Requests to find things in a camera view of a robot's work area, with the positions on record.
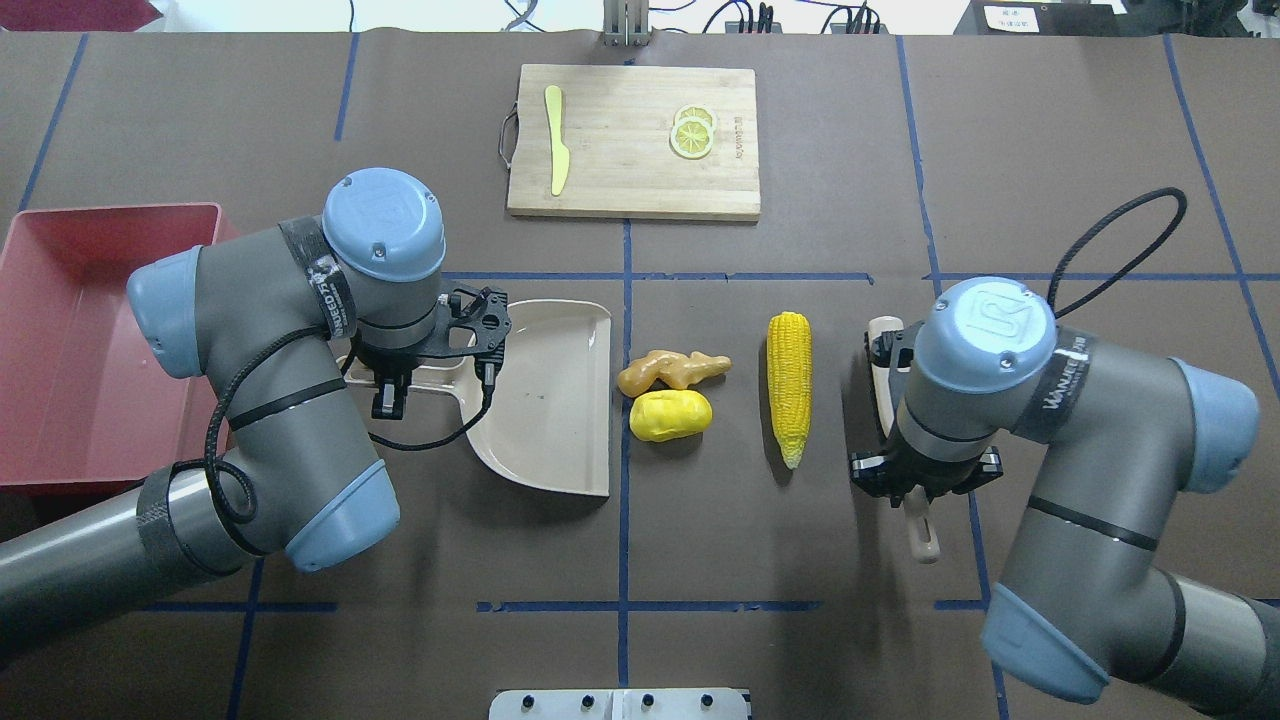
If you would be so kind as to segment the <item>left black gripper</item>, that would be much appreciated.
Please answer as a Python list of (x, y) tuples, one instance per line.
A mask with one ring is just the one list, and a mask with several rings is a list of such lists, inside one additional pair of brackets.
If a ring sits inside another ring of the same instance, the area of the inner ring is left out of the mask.
[(372, 372), (372, 418), (401, 420), (415, 369), (424, 359), (471, 357), (480, 380), (484, 415), (492, 406), (511, 331), (509, 296), (494, 286), (457, 284), (412, 322), (379, 325), (358, 322), (355, 356)]

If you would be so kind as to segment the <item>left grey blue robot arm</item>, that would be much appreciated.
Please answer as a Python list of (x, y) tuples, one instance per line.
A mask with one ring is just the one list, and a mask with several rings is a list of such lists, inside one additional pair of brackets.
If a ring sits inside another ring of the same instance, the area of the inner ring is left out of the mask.
[(201, 455), (3, 544), (3, 661), (284, 552), (301, 571), (375, 546), (401, 507), (332, 342), (371, 370), (372, 415), (399, 419), (425, 359), (470, 357), (493, 402), (509, 333), (498, 288), (444, 287), (435, 193), (399, 169), (355, 170), (316, 215), (133, 272), (131, 310), (164, 372), (218, 402)]

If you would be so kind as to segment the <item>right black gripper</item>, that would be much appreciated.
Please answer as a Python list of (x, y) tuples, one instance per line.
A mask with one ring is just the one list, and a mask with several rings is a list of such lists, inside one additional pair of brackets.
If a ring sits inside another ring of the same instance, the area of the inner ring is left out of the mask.
[[(911, 360), (914, 359), (915, 338), (916, 332), (914, 333)], [(867, 351), (865, 334), (864, 346)], [(884, 469), (886, 456), (881, 455), (883, 441), (879, 430), (878, 436), (881, 445), (877, 451), (855, 452), (850, 457), (850, 479), (855, 487), (872, 497), (890, 498), (892, 473)], [(995, 446), (984, 448), (975, 457), (960, 461), (942, 461), (928, 457), (910, 446), (908, 460), (908, 475), (920, 482), (931, 501), (943, 495), (966, 495), (1004, 475), (1002, 459), (998, 448)]]

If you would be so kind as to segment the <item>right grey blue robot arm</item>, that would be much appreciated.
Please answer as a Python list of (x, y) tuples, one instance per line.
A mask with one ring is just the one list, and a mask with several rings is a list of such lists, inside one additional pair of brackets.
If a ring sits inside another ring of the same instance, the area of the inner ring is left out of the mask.
[(1215, 719), (1275, 719), (1277, 610), (1165, 571), (1181, 492), (1213, 493), (1249, 456), (1260, 405), (1231, 378), (1064, 325), (1006, 277), (945, 291), (922, 322), (870, 322), (884, 442), (852, 484), (920, 518), (1001, 475), (1000, 430), (1043, 445), (982, 644), (1006, 674), (1079, 705), (1114, 679)]

